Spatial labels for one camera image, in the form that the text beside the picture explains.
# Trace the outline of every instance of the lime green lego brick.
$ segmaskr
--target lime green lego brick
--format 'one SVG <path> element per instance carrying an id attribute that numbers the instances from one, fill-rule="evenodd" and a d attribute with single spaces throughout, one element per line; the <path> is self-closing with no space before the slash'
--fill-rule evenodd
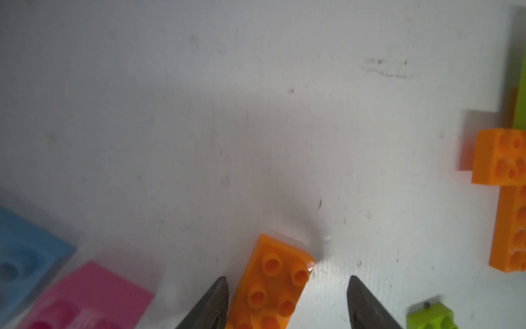
<path id="1" fill-rule="evenodd" d="M 407 329 L 458 329 L 454 312 L 438 303 L 407 316 Z"/>
<path id="2" fill-rule="evenodd" d="M 513 116 L 513 129 L 526 130 L 526 54 L 522 61 L 521 80 Z"/>

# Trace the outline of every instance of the plastic toy block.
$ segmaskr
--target plastic toy block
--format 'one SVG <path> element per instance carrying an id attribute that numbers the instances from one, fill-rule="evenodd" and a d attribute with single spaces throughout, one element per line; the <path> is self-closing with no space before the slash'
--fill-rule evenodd
<path id="1" fill-rule="evenodd" d="M 502 128 L 479 131 L 472 182 L 526 185 L 526 132 Z"/>
<path id="2" fill-rule="evenodd" d="M 526 186 L 500 189 L 490 266 L 503 272 L 526 271 Z"/>
<path id="3" fill-rule="evenodd" d="M 312 256 L 259 237 L 236 290 L 226 329 L 284 329 L 314 267 Z"/>
<path id="4" fill-rule="evenodd" d="M 75 248 L 0 208 L 0 327 L 29 303 Z"/>
<path id="5" fill-rule="evenodd" d="M 454 312 L 438 303 L 407 316 L 407 329 L 458 329 Z"/>
<path id="6" fill-rule="evenodd" d="M 522 62 L 521 80 L 513 116 L 513 129 L 526 130 L 526 55 Z"/>
<path id="7" fill-rule="evenodd" d="M 88 262 L 49 288 L 17 329 L 132 329 L 153 298 Z"/>

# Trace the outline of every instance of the white surface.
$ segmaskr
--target white surface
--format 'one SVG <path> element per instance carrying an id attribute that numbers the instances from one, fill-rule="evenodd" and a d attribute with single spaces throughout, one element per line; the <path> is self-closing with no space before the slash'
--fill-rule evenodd
<path id="1" fill-rule="evenodd" d="M 94 258 L 156 289 L 138 328 L 233 294 L 261 232 L 318 261 L 290 329 L 349 328 L 351 274 L 403 326 L 440 296 L 524 327 L 524 274 L 488 265 L 498 188 L 459 171 L 520 4 L 2 1 L 0 202 L 78 245 L 58 278 Z"/>

